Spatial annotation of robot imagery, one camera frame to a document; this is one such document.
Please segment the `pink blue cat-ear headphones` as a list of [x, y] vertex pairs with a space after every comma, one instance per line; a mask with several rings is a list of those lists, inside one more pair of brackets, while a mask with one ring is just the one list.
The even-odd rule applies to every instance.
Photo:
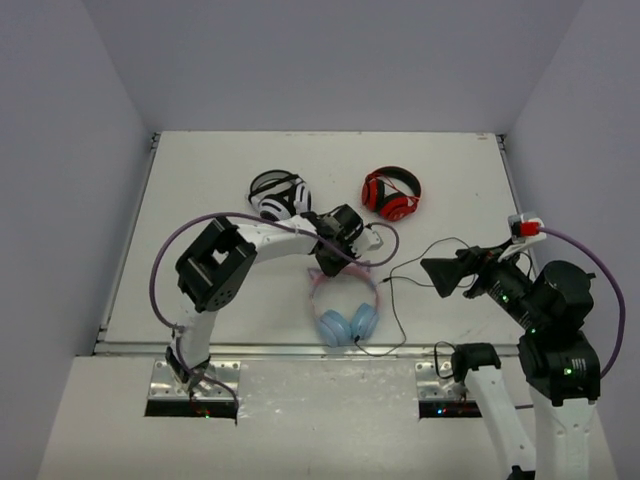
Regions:
[[348, 347], [369, 339], [380, 318], [381, 297], [368, 268], [348, 266], [336, 277], [307, 269], [310, 313], [322, 342]]

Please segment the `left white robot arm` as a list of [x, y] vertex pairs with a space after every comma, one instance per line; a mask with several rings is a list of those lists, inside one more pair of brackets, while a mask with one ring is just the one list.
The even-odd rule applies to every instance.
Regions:
[[207, 378], [209, 341], [219, 310], [237, 295], [251, 268], [290, 255], [312, 255], [333, 277], [379, 245], [348, 205], [326, 214], [313, 212], [269, 221], [235, 212], [196, 218], [181, 229], [209, 224], [175, 264], [177, 285], [190, 301], [187, 318], [172, 326], [166, 359], [177, 380], [191, 390]]

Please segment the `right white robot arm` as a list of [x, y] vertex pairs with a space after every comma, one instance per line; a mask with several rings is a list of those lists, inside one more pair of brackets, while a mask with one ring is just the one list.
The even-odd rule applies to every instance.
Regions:
[[467, 299], [485, 295], [523, 329], [519, 363], [529, 387], [535, 435], [528, 436], [489, 343], [455, 346], [452, 375], [476, 402], [505, 479], [587, 479], [589, 434], [601, 392], [600, 361], [582, 330], [594, 306], [592, 275], [567, 261], [547, 264], [536, 278], [518, 265], [510, 243], [470, 247], [452, 258], [420, 264], [440, 297], [467, 276]]

